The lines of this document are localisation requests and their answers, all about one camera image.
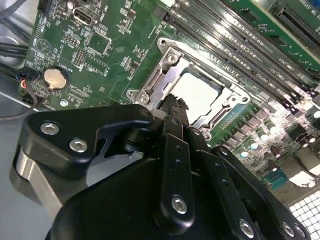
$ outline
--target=capacitor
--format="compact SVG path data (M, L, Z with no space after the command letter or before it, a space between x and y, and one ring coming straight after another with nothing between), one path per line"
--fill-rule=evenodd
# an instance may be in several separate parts
M259 138L261 141L265 142L269 139L269 135L266 134L265 131L263 131L262 129L259 129L256 131L256 134L258 134Z
M268 128L268 130L270 131L270 133L272 133L272 134L276 134L280 130L279 127L276 126L273 122L268 122L265 125Z
M309 134L308 136L305 137L309 143L314 143L316 141L316 138L314 136L312 136L311 134Z
M259 147L258 143L253 138L249 138L246 142L252 150L255 150Z
M309 141L307 140L306 137L305 137L304 139L302 139L299 143L301 144L301 146L302 146L303 148L306 148L306 147L309 146Z
M269 168L272 172L277 171L278 168L279 168L279 166L278 166L274 161L272 161L271 159L268 160L267 164L268 164L268 168Z
M275 156L275 158L279 158L281 156L280 152L275 146L270 147L270 152Z
M70 81L68 72L59 66L51 66L45 70L43 78L51 90L63 89Z
M318 109L317 107L312 107L309 110L309 113L315 118L315 119L319 119L320 118L320 109Z
M243 158L246 158L249 155L249 152L243 146L238 148L238 153Z

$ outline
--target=ram slot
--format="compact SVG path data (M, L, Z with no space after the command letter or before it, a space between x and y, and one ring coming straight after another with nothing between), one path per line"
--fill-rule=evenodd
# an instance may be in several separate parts
M186 25L188 24L188 27L190 29L196 27L196 29L193 29L195 32L198 32L198 33L202 32L203 38L205 38L209 42L214 42L215 46L218 49L220 49L223 53L227 54L229 58L233 58L234 61L237 59L237 55L239 53L239 52L237 53L237 51L239 50L244 51L245 54L248 54L245 50L242 49L244 45L241 43L241 41L234 39L230 35L229 35L230 39L221 36L214 29L210 28L210 24L204 21L201 21L200 17L196 17L193 14L186 15L183 12L177 11L177 10L174 11L174 14L175 14L174 16L182 20ZM239 48L241 46L241 49L237 49L233 45L237 45ZM282 83L282 81L278 81L269 70L265 70L264 68L260 69L260 66L255 63L255 60L252 60L252 58L254 58L255 56L254 54L249 53L248 56L249 58L244 59L242 57L241 60L243 60L244 63L250 63L251 66L254 68L252 69L254 72L257 72L257 71L261 73L263 72L263 75L267 79L269 79L269 82L273 86L277 86L282 91L286 92L296 103L299 102L301 96L298 93L294 93L294 90L292 88L290 88L285 83Z
M190 6L195 6L208 16L214 19L220 19L222 25L227 26L238 34L241 34L243 38L246 38L266 56L274 56L274 62L278 63L284 71L292 75L291 79L295 84L307 84L309 86L313 86L314 81L309 76L308 72L283 54L220 0L213 0L210 4L205 0L189 0L188 2Z
M265 54L257 49L256 47L249 45L244 38L240 37L238 34L235 34L233 31L226 29L221 25L221 21L218 19L210 19L210 22L207 21L203 16L200 16L196 11L193 11L190 7L186 5L181 5L178 9L174 10L178 16L181 16L184 21L191 22L191 24L198 24L199 26L206 29L212 36L217 37L220 41L227 44L229 48L234 49L235 51L242 52L247 56L248 60L251 63L255 64L255 61L259 61L260 65L256 65L263 71L265 74L269 75L274 82L277 82L284 90L287 92L295 92L292 94L292 97L295 100L299 101L302 96L296 92L291 86L287 85L284 81L295 82L293 78L287 75L284 71L277 67L278 64L274 64L270 61Z
M174 19L172 16L168 16L165 20L168 24L175 27L178 31L181 31L182 34L195 40L199 45L203 46L214 54L217 54L220 58L224 59L224 61L233 62L238 66L241 65L243 70L247 72L247 74L252 76L250 79L253 80L253 82L263 90L265 90L271 97L275 98L275 100L277 100L278 102L282 103L286 101L287 99L283 97L285 95L291 97L290 92L286 92L285 90L283 90L282 87L277 83L271 83L268 80L268 77L265 76L260 70L253 69L254 67L251 64L249 64L250 66L246 64L244 59L242 60L241 57L237 57L226 46L223 46L221 43L219 43L221 47L223 46L222 49L213 45L209 40L203 37L199 31L196 31L190 26L187 26L180 19Z
M320 57L320 36L312 30L301 18L299 18L288 6L279 5L272 12L288 30L308 48L317 57Z

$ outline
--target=mounting hole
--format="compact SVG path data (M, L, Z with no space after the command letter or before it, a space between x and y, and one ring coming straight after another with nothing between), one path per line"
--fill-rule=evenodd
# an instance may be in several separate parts
M160 46L164 47L165 45L167 45L167 42L166 42L166 40L162 39L160 41Z
M222 180L222 183L226 186L226 187L230 187L230 184L228 183L228 181L227 180Z
M184 163L179 159L175 160L175 164L180 168L184 166Z
M175 119L174 117L171 119L171 121L172 121L175 125L179 125L179 124L180 124L180 122L179 122L177 119Z
M221 167L221 165L220 165L219 163L216 163L216 164L215 164L215 167L216 167L217 169L219 169L219 170L222 169L222 167Z

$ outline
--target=black plastic bracket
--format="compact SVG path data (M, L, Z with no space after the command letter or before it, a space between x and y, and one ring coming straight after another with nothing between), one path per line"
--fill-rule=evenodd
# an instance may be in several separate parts
M246 169L240 161L225 147L217 146L212 153L222 159L238 193L245 200L246 208L254 211L251 219L259 226L260 232L267 239L310 240L310 236L302 236L298 229L307 233L307 229L289 212L279 200L269 192L257 178ZM289 226L290 233L285 231Z
M219 198L228 228L225 234L231 239L265 239L257 231L252 222L237 189L220 157L211 154L203 135L194 127L187 127L185 134L188 136L192 158L199 161L201 172L205 172L210 179L213 190ZM241 230L241 223L251 226L247 235Z
M97 141L130 128L149 128L153 115L143 106L117 105L65 111L46 111L28 116L22 125L19 145L32 160L65 178L84 176L96 155ZM58 133L45 134L43 123L58 126ZM72 140L82 140L87 149L76 152Z
M195 220L189 146L183 141L183 125L175 117L166 116L162 129L161 190L154 219L170 235L181 235Z

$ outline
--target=green circuit board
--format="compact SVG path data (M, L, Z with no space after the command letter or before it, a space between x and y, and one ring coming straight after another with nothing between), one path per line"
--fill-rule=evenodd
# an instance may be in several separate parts
M125 0L104 2L95 8L100 16L95 26L78 23L62 0L53 1L50 15L38 12L26 65L42 73L59 66L70 76L68 87L59 91L48 90L43 79L32 83L47 108L129 104L125 90L140 89L161 56L155 40L172 36L170 29L159 30L161 20L152 14L156 0L134 1L128 8ZM124 16L130 10L131 18ZM62 107L61 100L68 106Z
M317 73L320 71L319 56L313 54L314 50L308 49L298 38L294 37L271 13L273 6L279 3L287 5L298 13L312 30L318 32L320 13L307 1L223 0L223 2L301 67L317 71Z
M78 21L74 10L68 8L69 2L83 4L88 1L90 5L84 5L86 11L96 17L94 24ZM42 105L49 110L67 110L131 104L126 92L142 88L162 57L157 40L164 37L197 50L263 101L236 105L213 128L209 145L223 144L238 130L238 124L262 105L273 109L269 117L261 119L251 132L230 146L238 158L241 158L238 148L245 146L249 156L241 161L257 177L263 178L258 172L268 175L267 159L276 160L270 155L265 157L270 147L277 147L281 154L300 147L292 140L282 142L287 129L300 124L314 136L320 135L306 121L304 114L287 120L288 111L279 104L283 100L281 97L295 90L290 84L286 85L290 78L313 84L305 70L317 73L320 65L317 57L272 19L268 11L275 6L275 0L265 1L266 5L257 5L254 0L176 0L177 4L171 8L163 2L170 1L41 0L46 8L38 11L25 65L40 72L40 77L30 84L42 99ZM295 11L301 7L300 4L303 5L303 0L295 0L294 4L289 0L281 2ZM244 16L244 8L250 9L254 17ZM302 17L305 18L310 11L305 7ZM165 15L170 15L171 22L165 21ZM308 18L308 24L315 32L319 21L316 14ZM210 24L231 27L205 27ZM281 41L278 42L285 44L270 41L272 35L279 36ZM63 89L52 90L44 81L44 72L53 67L63 69L67 74L68 83ZM229 84L221 75L210 74ZM262 142L255 131L263 128L268 132L264 125L266 121L275 122L281 127L281 132L271 134L268 141ZM258 150L248 147L248 138L257 141Z

